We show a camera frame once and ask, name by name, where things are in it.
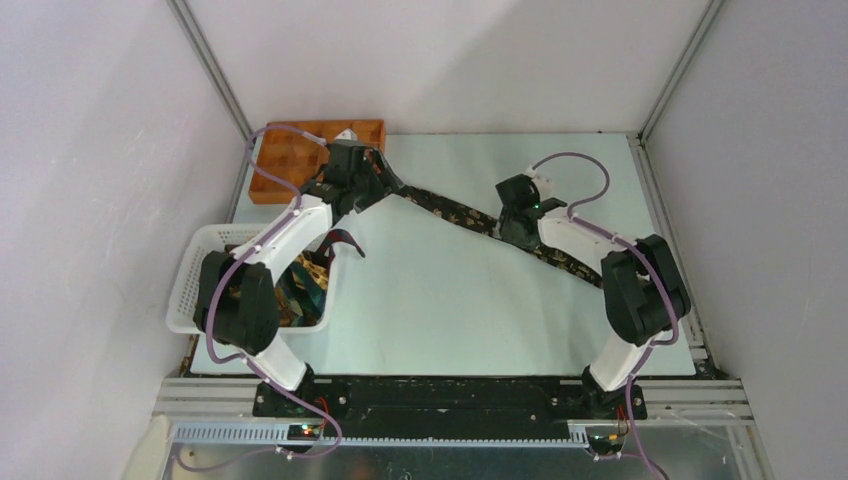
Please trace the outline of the black gold floral tie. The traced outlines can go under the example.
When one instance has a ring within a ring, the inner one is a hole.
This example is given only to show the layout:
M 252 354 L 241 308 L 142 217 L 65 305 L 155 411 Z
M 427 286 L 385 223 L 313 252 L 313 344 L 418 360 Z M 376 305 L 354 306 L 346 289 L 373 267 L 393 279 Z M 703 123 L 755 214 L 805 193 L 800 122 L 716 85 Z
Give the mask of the black gold floral tie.
M 402 187 L 397 195 L 441 220 L 505 243 L 505 240 L 499 238 L 496 233 L 498 219 L 478 209 L 410 185 Z M 602 287 L 601 274 L 569 253 L 545 245 L 536 247 L 518 246 L 518 249 L 596 288 Z

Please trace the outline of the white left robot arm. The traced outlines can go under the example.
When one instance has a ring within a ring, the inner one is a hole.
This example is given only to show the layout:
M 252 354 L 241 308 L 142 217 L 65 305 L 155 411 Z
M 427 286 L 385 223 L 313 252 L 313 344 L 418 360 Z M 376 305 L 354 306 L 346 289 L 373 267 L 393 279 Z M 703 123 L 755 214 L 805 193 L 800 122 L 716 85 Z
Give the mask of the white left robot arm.
M 328 161 L 315 179 L 296 187 L 289 206 L 246 243 L 212 251 L 201 264 L 194 323 L 216 364 L 240 361 L 279 389 L 278 404 L 304 416 L 316 403 L 303 380 L 310 368 L 279 332 L 283 310 L 276 287 L 296 258 L 344 217 L 361 213 L 403 182 L 376 147 L 355 140 L 326 145 Z

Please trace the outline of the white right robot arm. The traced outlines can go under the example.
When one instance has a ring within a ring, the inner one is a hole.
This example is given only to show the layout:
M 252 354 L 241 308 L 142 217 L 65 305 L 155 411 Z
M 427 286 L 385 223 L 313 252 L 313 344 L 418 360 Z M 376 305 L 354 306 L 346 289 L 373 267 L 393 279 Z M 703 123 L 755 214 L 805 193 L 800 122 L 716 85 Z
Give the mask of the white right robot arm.
M 498 183 L 502 209 L 496 232 L 514 246 L 567 253 L 599 274 L 612 332 L 588 367 L 591 383 L 581 402 L 591 416 L 606 418 L 620 407 L 619 388 L 641 367 L 645 353 L 679 338 L 679 321 L 692 303 L 663 237 L 623 236 L 585 220 L 551 196 L 550 184 L 532 170 Z

